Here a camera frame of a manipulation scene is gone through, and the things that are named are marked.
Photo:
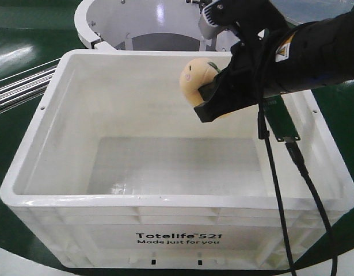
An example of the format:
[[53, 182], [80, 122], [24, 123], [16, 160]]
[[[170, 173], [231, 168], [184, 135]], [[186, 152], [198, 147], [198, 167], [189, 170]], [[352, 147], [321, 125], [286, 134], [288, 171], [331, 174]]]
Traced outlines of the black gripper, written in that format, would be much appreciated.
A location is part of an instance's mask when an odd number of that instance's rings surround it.
[[255, 71], [269, 57], [270, 48], [289, 30], [283, 15], [270, 1], [203, 1], [199, 28], [211, 39], [224, 30], [239, 41], [231, 47], [229, 65], [198, 88], [203, 103], [194, 107], [201, 122], [213, 120], [258, 103]]

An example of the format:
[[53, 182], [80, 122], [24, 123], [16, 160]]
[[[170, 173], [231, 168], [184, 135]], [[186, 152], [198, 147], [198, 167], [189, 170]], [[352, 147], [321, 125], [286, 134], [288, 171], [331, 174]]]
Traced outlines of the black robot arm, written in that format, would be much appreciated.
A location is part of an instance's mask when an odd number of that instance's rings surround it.
[[202, 122], [264, 98], [354, 79], [354, 8], [290, 28], [269, 1], [213, 1], [199, 27], [206, 38], [223, 30], [238, 37], [227, 67], [201, 88], [195, 112]]

